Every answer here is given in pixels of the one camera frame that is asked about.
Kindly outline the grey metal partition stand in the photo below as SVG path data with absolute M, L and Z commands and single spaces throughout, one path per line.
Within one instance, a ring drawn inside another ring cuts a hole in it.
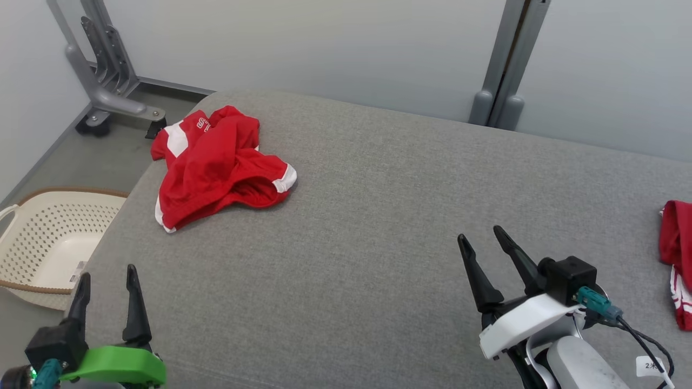
M 89 97 L 89 109 L 75 125 L 79 135 L 102 137 L 110 133 L 110 117 L 119 114 L 149 121 L 146 139 L 154 139 L 167 125 L 166 113 L 129 95 L 140 84 L 124 47 L 119 31 L 114 27 L 104 0 L 79 0 L 85 15 L 80 25 L 95 55 L 95 64 L 87 61 L 79 47 L 58 0 L 45 0 L 66 38 L 65 55 L 77 79 Z

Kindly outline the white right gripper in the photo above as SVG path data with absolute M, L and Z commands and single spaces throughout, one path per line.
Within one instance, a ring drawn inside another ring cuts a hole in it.
M 536 263 L 503 227 L 495 225 L 493 232 L 502 251 L 508 254 L 519 273 L 524 283 L 525 295 L 541 295 L 526 299 L 496 318 L 493 323 L 484 326 L 479 338 L 485 359 L 494 359 L 504 350 L 509 350 L 510 347 L 524 341 L 529 346 L 543 346 L 564 337 L 580 337 L 580 324 L 575 317 L 584 314 L 584 306 L 577 304 L 568 307 L 542 294 L 546 278 L 539 273 Z M 504 303 L 504 296 L 492 286 L 478 264 L 475 250 L 467 237 L 459 234 L 457 243 L 478 312 L 492 312 Z

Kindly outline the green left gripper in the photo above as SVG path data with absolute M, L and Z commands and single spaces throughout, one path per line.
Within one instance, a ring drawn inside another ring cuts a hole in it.
M 60 381 L 86 379 L 104 383 L 164 386 L 167 368 L 163 360 L 142 348 L 150 347 L 152 340 L 148 313 L 136 266 L 128 265 L 126 289 L 129 293 L 128 317 L 123 330 L 126 347 L 102 346 L 87 350 L 79 367 L 62 374 Z M 77 283 L 67 319 L 85 325 L 87 307 L 91 298 L 91 276 L 84 272 Z

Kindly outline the red white-trimmed shorts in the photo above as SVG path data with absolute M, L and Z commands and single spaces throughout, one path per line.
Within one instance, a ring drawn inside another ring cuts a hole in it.
M 173 233 L 233 204 L 266 209 L 283 202 L 297 182 L 296 170 L 260 152 L 260 122 L 234 106 L 210 115 L 195 111 L 159 131 L 153 160 L 167 172 L 154 217 Z

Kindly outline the grey double partition post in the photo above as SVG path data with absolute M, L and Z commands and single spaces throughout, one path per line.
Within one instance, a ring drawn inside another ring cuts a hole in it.
M 514 131 L 524 109 L 518 88 L 551 0 L 506 0 L 483 86 L 469 123 Z

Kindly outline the cream perforated laundry basket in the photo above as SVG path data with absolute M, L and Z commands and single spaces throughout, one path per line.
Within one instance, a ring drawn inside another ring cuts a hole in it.
M 0 288 L 60 312 L 128 193 L 47 187 L 0 210 Z

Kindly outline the red white jersey shirt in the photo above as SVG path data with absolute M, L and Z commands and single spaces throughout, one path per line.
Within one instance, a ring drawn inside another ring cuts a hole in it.
M 668 201 L 660 214 L 660 259 L 671 266 L 676 322 L 680 330 L 692 332 L 692 203 Z

